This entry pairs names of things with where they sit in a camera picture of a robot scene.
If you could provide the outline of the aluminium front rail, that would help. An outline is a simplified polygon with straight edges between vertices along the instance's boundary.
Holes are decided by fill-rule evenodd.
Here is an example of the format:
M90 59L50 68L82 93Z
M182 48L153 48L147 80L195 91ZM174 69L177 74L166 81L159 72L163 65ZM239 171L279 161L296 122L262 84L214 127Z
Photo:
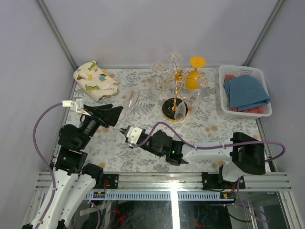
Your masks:
M107 172L107 187L89 190L85 200L178 200L232 201L237 192L289 192L288 176L283 172L245 175L240 184L220 185L216 173Z

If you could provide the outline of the tall clear flute glass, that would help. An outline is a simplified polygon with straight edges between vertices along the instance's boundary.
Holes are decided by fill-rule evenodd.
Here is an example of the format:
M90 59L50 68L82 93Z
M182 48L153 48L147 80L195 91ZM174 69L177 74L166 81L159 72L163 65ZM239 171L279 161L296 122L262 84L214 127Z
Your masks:
M184 101L181 101L176 108L174 119L179 122L185 119L186 116L186 105Z

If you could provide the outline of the plain clear flute glass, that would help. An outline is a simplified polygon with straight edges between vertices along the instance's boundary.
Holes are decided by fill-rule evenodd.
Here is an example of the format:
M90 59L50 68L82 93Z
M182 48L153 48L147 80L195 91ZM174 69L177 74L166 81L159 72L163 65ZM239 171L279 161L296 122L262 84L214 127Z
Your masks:
M120 117L121 121L127 119L131 115L131 112L136 106L136 103L139 99L139 95L140 90L135 87L131 87L127 90L127 92L125 93L123 110Z

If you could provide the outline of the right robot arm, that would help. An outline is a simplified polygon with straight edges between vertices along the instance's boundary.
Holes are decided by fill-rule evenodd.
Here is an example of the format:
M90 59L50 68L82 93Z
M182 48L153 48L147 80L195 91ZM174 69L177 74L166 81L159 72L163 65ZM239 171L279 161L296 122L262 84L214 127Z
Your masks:
M244 175L265 174L264 145L256 139L235 132L232 138L222 142L209 142L191 146L183 141L174 140L159 130L152 135L138 127L128 126L120 132L124 135L130 148L140 147L173 166L189 164L203 160L222 160L225 162L219 169L218 185L228 188Z

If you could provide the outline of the gold wine glass rack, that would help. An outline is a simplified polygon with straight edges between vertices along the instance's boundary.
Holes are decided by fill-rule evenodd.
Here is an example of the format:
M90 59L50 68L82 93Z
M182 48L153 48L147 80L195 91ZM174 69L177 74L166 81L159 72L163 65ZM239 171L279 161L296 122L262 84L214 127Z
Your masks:
M186 89L186 87L183 86L186 80L186 73L188 70L183 70L182 68L178 68L175 73L170 74L168 70L166 70L161 64L155 63L152 65L151 70L155 73L158 72L166 72L168 73L172 78L167 81L167 85L171 82L175 82L175 90L174 90L174 97L167 99L162 104L162 114L163 116L168 119L171 122L177 122L174 119L174 114L176 111L177 106L181 101L184 101L187 97L181 95L181 90ZM188 106L186 105L186 116L188 114Z

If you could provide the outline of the short clear wine glass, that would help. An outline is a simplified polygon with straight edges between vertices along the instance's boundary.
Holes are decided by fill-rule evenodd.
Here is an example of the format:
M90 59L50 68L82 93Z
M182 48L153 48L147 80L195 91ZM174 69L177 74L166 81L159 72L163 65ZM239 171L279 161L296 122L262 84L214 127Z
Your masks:
M181 55L176 52L170 52L167 54L167 59L172 63L171 69L169 70L170 74L173 74L178 69L178 62L181 60Z

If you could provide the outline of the dinosaur print cloth bag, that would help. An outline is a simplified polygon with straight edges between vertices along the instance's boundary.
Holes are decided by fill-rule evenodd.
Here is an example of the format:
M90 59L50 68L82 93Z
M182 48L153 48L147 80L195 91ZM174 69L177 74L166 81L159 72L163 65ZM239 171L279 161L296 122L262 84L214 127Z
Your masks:
M87 62L76 69L74 80L93 100L99 101L115 95L119 84L101 69L96 61Z

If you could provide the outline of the yellow plastic goblet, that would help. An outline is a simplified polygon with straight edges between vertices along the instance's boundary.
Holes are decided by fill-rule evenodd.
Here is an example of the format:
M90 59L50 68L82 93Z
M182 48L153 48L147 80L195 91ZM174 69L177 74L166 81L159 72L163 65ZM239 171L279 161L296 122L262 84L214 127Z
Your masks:
M194 70L190 71L186 76L185 87L194 91L200 88L200 81L205 79L205 76L202 76L198 71L199 68L203 68L206 65L206 61L203 57L195 56L190 59L190 66L194 68Z

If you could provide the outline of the white plastic basket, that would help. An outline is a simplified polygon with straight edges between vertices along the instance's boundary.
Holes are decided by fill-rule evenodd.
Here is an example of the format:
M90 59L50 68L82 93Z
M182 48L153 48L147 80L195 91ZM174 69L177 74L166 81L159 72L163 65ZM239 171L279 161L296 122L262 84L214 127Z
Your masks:
M271 100L260 69L221 65L219 88L221 110L226 117L257 119L272 114Z

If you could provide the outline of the slim clear champagne flute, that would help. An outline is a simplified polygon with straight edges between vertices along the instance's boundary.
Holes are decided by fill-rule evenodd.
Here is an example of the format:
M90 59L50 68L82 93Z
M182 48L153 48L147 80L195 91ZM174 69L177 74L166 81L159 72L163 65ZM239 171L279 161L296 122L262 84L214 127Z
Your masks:
M162 94L167 89L167 75L162 72L158 72L155 78L155 89L157 95Z

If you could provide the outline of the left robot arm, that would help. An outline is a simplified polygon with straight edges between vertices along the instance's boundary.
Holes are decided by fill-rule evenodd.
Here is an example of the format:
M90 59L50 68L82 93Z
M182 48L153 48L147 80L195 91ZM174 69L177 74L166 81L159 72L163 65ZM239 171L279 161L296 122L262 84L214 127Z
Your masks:
M86 194L104 184L103 168L85 164L85 147L100 126L114 127L123 110L112 104L84 105L82 99L60 103L81 114L80 126L65 125L59 131L60 151L50 169L52 184L37 215L24 229L66 229Z

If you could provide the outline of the floral table mat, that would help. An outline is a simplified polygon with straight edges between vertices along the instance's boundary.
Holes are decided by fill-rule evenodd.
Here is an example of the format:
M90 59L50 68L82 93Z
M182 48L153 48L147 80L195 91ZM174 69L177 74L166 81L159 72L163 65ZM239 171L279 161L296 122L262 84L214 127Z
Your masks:
M84 105L82 100L69 101L68 105L81 113L80 126L68 124L59 131L60 151L55 169L78 173L84 166L87 153L83 150L100 126L115 126L123 110L122 106L112 104L99 106ZM141 148L173 166L188 164L191 161L220 159L227 161L221 170L223 175L232 172L242 174L265 174L264 141L235 132L232 138L222 142L190 144L184 139L174 140L162 130L152 130L149 134L144 129L134 126L122 128L120 132L130 148Z

